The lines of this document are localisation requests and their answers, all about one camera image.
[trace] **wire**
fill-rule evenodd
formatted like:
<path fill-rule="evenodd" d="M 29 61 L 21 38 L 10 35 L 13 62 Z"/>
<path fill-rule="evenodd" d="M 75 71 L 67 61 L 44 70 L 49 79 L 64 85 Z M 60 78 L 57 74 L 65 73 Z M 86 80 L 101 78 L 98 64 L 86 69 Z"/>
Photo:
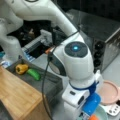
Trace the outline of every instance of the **wire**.
<path fill-rule="evenodd" d="M 57 47 L 57 46 L 54 47 L 51 55 L 53 55 L 56 47 Z M 44 94 L 44 83 L 45 83 L 45 77 L 46 77 L 46 73 L 47 73 L 47 69 L 48 69 L 48 66 L 49 66 L 50 61 L 51 61 L 51 59 L 48 59 L 48 63 L 47 63 L 47 66 L 46 66 L 46 69 L 45 69 L 45 72 L 44 72 L 44 75 L 43 75 L 43 80 L 42 80 L 42 98 L 43 98 L 43 104 L 44 104 L 45 110 L 46 110 L 49 118 L 50 118 L 51 120 L 53 120 L 52 115 L 50 114 L 50 112 L 49 112 L 49 110 L 48 110 L 48 108 L 47 108 L 46 100 L 45 100 L 45 98 L 44 98 L 44 95 L 45 95 L 45 94 Z"/>

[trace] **orange lid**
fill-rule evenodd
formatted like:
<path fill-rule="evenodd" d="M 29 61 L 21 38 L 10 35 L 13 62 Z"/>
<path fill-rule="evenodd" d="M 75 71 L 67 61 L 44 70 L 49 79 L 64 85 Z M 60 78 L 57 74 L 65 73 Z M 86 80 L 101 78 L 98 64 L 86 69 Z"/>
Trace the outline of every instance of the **orange lid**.
<path fill-rule="evenodd" d="M 89 120 L 99 120 L 96 115 L 92 115 Z"/>

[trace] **yellow object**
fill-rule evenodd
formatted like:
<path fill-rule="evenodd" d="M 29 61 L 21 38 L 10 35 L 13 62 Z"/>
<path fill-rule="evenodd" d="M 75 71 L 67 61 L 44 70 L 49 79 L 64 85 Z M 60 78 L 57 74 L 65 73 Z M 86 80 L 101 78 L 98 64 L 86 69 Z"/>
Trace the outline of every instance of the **yellow object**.
<path fill-rule="evenodd" d="M 27 64 L 18 64 L 16 66 L 16 73 L 22 75 L 28 70 L 28 65 Z"/>

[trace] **green component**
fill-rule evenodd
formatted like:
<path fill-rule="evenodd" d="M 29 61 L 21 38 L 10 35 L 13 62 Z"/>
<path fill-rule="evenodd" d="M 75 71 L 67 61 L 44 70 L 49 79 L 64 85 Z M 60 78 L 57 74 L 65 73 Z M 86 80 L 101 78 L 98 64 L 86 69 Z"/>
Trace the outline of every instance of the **green component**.
<path fill-rule="evenodd" d="M 35 80 L 41 79 L 41 75 L 34 69 L 28 69 L 27 73 L 31 75 Z"/>

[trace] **wooden table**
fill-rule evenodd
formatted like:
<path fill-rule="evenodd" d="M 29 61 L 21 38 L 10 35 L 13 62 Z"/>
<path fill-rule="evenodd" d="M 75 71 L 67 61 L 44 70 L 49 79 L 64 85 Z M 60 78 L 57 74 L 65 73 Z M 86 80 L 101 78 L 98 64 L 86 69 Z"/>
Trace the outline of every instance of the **wooden table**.
<path fill-rule="evenodd" d="M 14 120 L 49 120 L 42 94 L 1 66 L 0 99 Z"/>

